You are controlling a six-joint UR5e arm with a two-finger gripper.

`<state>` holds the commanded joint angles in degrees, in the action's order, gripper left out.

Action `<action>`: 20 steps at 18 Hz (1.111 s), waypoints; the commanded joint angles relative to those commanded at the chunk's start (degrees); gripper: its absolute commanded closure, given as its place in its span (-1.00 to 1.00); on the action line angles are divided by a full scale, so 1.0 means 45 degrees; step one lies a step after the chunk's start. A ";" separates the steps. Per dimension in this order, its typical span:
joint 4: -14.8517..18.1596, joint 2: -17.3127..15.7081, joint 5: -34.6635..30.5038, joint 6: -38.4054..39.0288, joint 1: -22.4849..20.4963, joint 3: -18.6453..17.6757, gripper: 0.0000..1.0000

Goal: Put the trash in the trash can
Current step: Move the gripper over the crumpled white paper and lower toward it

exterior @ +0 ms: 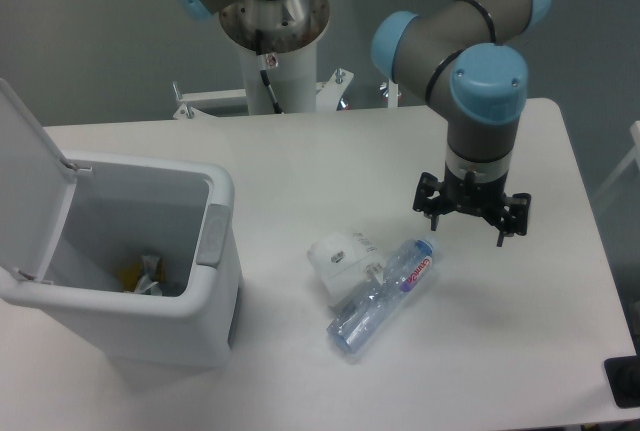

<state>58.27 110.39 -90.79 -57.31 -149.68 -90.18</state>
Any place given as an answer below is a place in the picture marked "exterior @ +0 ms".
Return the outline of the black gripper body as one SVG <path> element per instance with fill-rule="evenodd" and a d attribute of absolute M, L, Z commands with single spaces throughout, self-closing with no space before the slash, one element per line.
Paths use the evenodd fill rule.
<path fill-rule="evenodd" d="M 505 185 L 508 174 L 500 178 L 477 182 L 473 173 L 465 178 L 446 170 L 442 188 L 434 199 L 434 215 L 459 212 L 472 216 L 499 216 L 505 206 Z"/>

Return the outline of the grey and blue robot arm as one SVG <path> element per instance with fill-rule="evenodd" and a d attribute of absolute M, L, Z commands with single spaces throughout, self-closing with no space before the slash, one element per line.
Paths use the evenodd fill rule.
<path fill-rule="evenodd" d="M 313 111 L 314 65 L 286 61 L 325 31 L 327 0 L 179 0 L 195 19 L 217 17 L 245 53 L 253 114 Z M 484 219 L 501 238 L 525 235 L 531 197 L 505 183 L 528 91 L 528 68 L 508 41 L 543 19 L 552 0 L 451 0 L 424 18 L 396 12 L 376 30 L 375 67 L 446 120 L 442 178 L 423 173 L 413 208 L 431 222 L 458 212 Z"/>

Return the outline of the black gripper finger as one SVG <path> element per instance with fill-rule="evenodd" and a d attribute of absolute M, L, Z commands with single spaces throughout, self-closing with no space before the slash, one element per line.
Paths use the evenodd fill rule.
<path fill-rule="evenodd" d="M 413 210 L 422 213 L 430 221 L 430 229 L 436 231 L 439 218 L 454 211 L 454 203 L 447 196 L 446 183 L 423 172 L 417 183 Z"/>
<path fill-rule="evenodd" d="M 529 193 L 503 194 L 482 212 L 483 219 L 498 230 L 497 246 L 502 246 L 508 237 L 527 234 L 530 205 Z"/>

